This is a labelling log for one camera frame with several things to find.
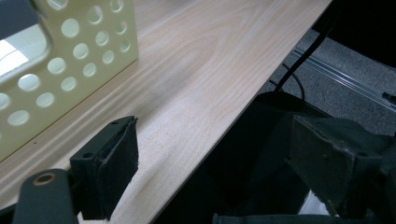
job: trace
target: floor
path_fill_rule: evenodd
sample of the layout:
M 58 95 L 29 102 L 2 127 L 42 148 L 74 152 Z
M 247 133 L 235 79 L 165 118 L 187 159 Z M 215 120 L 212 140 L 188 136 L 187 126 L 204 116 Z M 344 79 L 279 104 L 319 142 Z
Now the floor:
M 317 35 L 317 32 L 310 30 L 296 48 L 307 49 Z M 375 62 L 330 38 L 327 38 L 312 56 L 357 79 L 359 84 L 368 87 L 373 93 L 387 92 L 396 95 L 396 69 L 393 67 Z M 295 57 L 292 54 L 284 61 L 288 66 L 294 62 Z M 277 83 L 286 71 L 285 67 L 279 66 L 271 80 Z M 333 117 L 355 120 L 369 132 L 392 136 L 395 134 L 396 105 L 383 106 L 370 97 L 324 76 L 306 63 L 295 75 L 304 86 L 305 100 L 309 104 Z M 262 92 L 272 91 L 274 88 L 275 85 L 268 82 L 262 87 Z M 301 97 L 300 88 L 293 78 L 286 83 L 283 90 Z

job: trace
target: wooden table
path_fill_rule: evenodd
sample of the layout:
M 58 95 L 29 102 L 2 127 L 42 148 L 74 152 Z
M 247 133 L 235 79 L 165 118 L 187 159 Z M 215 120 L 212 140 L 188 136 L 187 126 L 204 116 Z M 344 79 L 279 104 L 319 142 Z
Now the wooden table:
M 108 122 L 139 118 L 139 170 L 110 223 L 148 223 L 331 0 L 134 0 L 140 55 L 0 164 L 0 207 L 24 178 L 67 168 Z

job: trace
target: cream plastic basket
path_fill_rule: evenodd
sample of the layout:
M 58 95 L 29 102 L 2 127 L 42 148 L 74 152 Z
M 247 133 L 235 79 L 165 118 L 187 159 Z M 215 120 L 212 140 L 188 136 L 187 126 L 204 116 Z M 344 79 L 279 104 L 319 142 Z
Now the cream plastic basket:
M 47 37 L 0 78 L 0 161 L 137 59 L 132 0 L 34 0 Z

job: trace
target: dark fabric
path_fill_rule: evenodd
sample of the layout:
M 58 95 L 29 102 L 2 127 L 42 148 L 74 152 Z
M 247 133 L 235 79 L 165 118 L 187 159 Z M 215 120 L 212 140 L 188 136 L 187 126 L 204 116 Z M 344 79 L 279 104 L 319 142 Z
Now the dark fabric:
M 219 217 L 213 216 L 213 224 L 368 224 L 372 220 L 341 219 L 320 215 L 303 216 L 250 216 L 250 217 Z
M 305 108 L 295 97 L 289 105 Z M 296 214 L 308 187 L 285 163 L 293 110 L 258 97 L 155 223 L 211 223 L 213 214 Z

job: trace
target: black cable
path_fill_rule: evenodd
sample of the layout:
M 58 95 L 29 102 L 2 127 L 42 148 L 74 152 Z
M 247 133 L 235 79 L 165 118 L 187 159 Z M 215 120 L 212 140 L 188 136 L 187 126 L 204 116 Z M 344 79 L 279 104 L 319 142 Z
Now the black cable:
M 289 68 L 285 63 L 282 63 L 282 66 L 284 66 L 286 69 L 290 70 L 290 68 Z M 301 91 L 301 99 L 302 99 L 303 101 L 305 101 L 305 90 L 304 90 L 303 84 L 301 83 L 300 79 L 299 79 L 294 73 L 292 73 L 291 75 L 294 77 L 294 79 L 295 79 L 296 82 L 297 82 L 297 85 L 298 85 L 299 88 L 300 88 L 300 91 Z
M 341 14 L 342 10 L 342 3 L 346 0 L 334 0 L 332 2 L 332 14 L 330 18 L 326 21 L 326 24 L 323 30 L 319 33 L 318 37 L 315 41 L 311 44 L 311 46 L 304 52 L 304 54 L 291 66 L 291 68 L 286 72 L 286 74 L 280 79 L 279 84 L 276 86 L 274 91 L 280 91 L 288 79 L 292 76 L 292 74 L 300 67 L 306 59 L 320 46 L 323 40 L 329 35 L 330 31 L 336 24 L 339 15 Z

